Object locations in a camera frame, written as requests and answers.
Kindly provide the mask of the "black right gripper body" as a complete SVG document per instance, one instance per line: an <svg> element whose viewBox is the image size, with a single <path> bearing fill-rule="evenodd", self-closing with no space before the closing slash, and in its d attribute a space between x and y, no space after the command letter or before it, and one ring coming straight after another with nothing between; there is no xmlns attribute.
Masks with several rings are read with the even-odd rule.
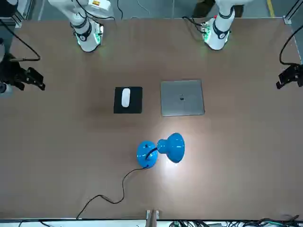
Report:
<svg viewBox="0 0 303 227"><path fill-rule="evenodd" d="M27 83L27 71L23 69L19 62L11 61L15 57L12 54L5 54L0 62L0 82L24 90Z"/></svg>

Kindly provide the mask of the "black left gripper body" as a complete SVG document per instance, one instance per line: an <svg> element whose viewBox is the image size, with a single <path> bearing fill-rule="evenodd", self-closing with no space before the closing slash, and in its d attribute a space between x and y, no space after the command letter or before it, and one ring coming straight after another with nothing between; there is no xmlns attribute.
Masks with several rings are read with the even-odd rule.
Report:
<svg viewBox="0 0 303 227"><path fill-rule="evenodd" d="M293 82L296 82L299 87L303 86L303 65L293 64L294 77Z"/></svg>

